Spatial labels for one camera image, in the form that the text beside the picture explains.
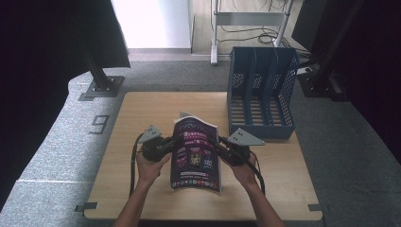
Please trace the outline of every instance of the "magazine cover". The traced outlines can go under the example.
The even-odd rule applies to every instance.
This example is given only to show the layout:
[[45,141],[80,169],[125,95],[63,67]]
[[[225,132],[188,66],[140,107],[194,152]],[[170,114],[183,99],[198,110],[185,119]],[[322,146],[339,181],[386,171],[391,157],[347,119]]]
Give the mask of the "magazine cover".
[[221,191],[220,166],[208,137],[218,139],[218,128],[196,116],[175,120],[173,136],[183,140],[173,147],[170,182],[173,189],[196,187]]

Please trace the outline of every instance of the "black curtain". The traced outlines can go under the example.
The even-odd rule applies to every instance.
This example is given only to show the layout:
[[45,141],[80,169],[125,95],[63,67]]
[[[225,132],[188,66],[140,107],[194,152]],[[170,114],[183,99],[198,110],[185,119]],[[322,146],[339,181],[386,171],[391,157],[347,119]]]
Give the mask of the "black curtain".
[[365,0],[338,57],[346,95],[401,163],[401,2]]
[[48,134],[70,79],[99,67],[130,67],[110,0],[14,0],[0,5],[0,206]]

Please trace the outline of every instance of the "black cable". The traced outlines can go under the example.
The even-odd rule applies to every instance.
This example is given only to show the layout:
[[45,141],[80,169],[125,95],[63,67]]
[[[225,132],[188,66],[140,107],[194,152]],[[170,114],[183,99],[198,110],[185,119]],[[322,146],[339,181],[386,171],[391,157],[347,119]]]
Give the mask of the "black cable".
[[265,7],[268,4],[268,0],[266,0],[265,4],[263,4],[263,6],[260,8],[259,11],[262,11],[262,8]]
[[[273,43],[273,39],[277,38],[277,32],[272,30],[272,29],[265,28],[265,27],[262,27],[262,30],[263,30],[263,33],[259,35],[259,38],[257,38],[257,41],[259,41],[262,44],[272,44]],[[270,40],[265,42],[265,41],[262,40],[263,37],[269,37]]]
[[271,10],[271,8],[274,8],[274,9],[277,9],[277,10],[281,10],[281,11],[284,11],[285,10],[285,8],[286,8],[286,3],[287,3],[287,0],[285,0],[284,1],[284,4],[283,4],[283,6],[279,6],[278,8],[277,7],[275,7],[275,6],[273,6],[272,5],[272,2],[270,1],[270,7],[269,7],[269,11]]
[[267,31],[265,31],[265,29],[266,29],[266,30],[268,30],[268,31],[274,32],[276,35],[278,35],[278,32],[277,32],[277,31],[275,31],[275,30],[273,30],[273,29],[266,28],[266,27],[262,26],[262,30],[263,30],[264,32],[267,32]]
[[210,26],[212,27],[212,31],[215,31],[215,29],[213,28],[213,1],[210,1]]
[[222,42],[227,42],[227,41],[247,41],[247,40],[258,39],[258,38],[260,38],[260,35],[253,36],[253,37],[250,37],[250,38],[245,38],[245,39],[227,39],[227,40],[219,40],[218,39],[218,41],[222,43]]
[[243,31],[252,31],[252,30],[262,30],[262,29],[264,29],[263,27],[256,27],[256,28],[249,28],[249,29],[243,29],[243,30],[227,30],[223,26],[220,26],[220,27],[225,32],[243,32]]
[[233,0],[233,6],[234,6],[234,8],[236,9],[236,11],[238,11],[238,9],[237,9],[236,6],[235,6],[234,0]]
[[136,148],[138,147],[138,141],[142,137],[143,133],[141,133],[138,138],[135,140],[135,144],[132,148],[132,155],[131,155],[131,185],[130,185],[130,196],[133,192],[133,187],[135,184],[135,158],[136,158]]
[[255,161],[256,161],[256,164],[257,164],[257,169],[259,169],[259,171],[260,171],[259,160],[257,159],[256,154],[255,154],[253,151],[251,151],[251,150],[250,150],[250,152],[251,152],[251,154],[253,154],[253,157],[254,157],[254,159],[255,159]]
[[269,11],[271,10],[271,5],[273,4],[273,0],[270,0]]
[[295,49],[295,50],[297,51],[297,54],[298,54],[299,57],[301,57],[301,58],[306,58],[306,59],[309,59],[309,58],[310,58],[310,55],[311,55],[311,54],[309,53],[309,51],[303,50],[303,49],[298,49],[298,48],[295,48],[295,47],[292,47],[292,46],[289,44],[289,41],[288,41],[285,37],[283,37],[282,44],[283,44],[284,47],[288,47],[288,48],[293,48],[293,49]]
[[259,170],[256,169],[256,167],[249,161],[245,161],[245,164],[250,167],[250,169],[254,172],[256,175],[257,179],[260,182],[260,190],[262,190],[263,194],[266,195],[265,191],[265,181],[263,180],[262,174],[260,173]]

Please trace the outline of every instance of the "wires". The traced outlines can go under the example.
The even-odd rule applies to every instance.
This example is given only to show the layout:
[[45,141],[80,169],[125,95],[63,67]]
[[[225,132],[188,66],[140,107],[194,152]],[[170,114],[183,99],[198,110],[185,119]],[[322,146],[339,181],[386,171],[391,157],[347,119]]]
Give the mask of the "wires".
[[135,184],[135,159],[136,159],[136,148],[138,146],[138,141],[142,137],[143,133],[138,135],[135,140],[135,144],[132,148],[132,155],[131,155],[131,183],[130,183],[130,196],[132,195],[134,184]]
[[249,160],[245,161],[245,164],[254,172],[254,175],[256,175],[257,179],[260,182],[260,190],[262,191],[263,195],[266,195],[265,180],[263,179],[260,171],[257,170],[256,167]]
[[[288,0],[284,0],[284,3],[282,6],[279,7],[275,7],[272,3],[272,0],[269,1],[269,11],[271,11],[271,9],[277,9],[277,10],[281,10],[284,11],[286,8],[286,4],[287,4]],[[236,9],[236,11],[238,11],[238,8],[235,5],[235,0],[232,1],[233,7]],[[265,1],[264,5],[260,8],[259,11],[262,11],[262,9],[268,4],[268,0]],[[210,25],[212,28],[212,31],[214,31],[214,27],[213,27],[213,3],[212,1],[210,1]],[[221,11],[221,1],[220,1],[220,5],[218,6],[218,10]],[[221,29],[227,33],[237,33],[237,32],[248,32],[248,31],[256,31],[256,30],[261,30],[261,34],[259,35],[255,35],[252,37],[248,37],[248,38],[243,38],[243,39],[224,39],[224,40],[219,40],[217,39],[218,42],[223,43],[223,42],[244,42],[244,41],[248,41],[248,40],[254,40],[257,39],[257,41],[260,44],[273,44],[273,41],[277,39],[278,36],[278,32],[270,29],[270,28],[266,28],[264,26],[262,27],[256,27],[256,28],[249,28],[249,29],[238,29],[238,30],[229,30],[227,28],[225,28],[224,26],[220,26]],[[288,48],[294,48],[291,46],[291,44],[289,43],[288,39],[286,39],[285,37],[283,37],[282,39],[282,45],[284,47],[288,47]],[[303,50],[303,49],[298,49],[298,48],[294,48],[297,53],[298,56],[300,58],[306,58],[306,59],[310,59],[311,54],[307,51],[307,50]]]
[[253,156],[254,156],[254,159],[255,159],[255,161],[256,161],[256,166],[257,166],[257,169],[258,169],[258,170],[259,170],[259,172],[260,172],[259,160],[257,159],[257,156],[256,156],[256,154],[254,154],[254,152],[253,152],[253,151],[251,151],[251,150],[250,150],[250,152],[251,152],[251,154],[253,154]]

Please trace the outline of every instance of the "blue plastic file holder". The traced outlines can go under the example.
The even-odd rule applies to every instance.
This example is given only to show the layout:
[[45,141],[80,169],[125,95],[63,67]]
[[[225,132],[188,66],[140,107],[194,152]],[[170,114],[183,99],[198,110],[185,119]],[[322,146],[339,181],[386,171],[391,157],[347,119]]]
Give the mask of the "blue plastic file holder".
[[293,48],[233,47],[227,102],[230,134],[238,128],[262,139],[289,139],[289,111],[298,70]]

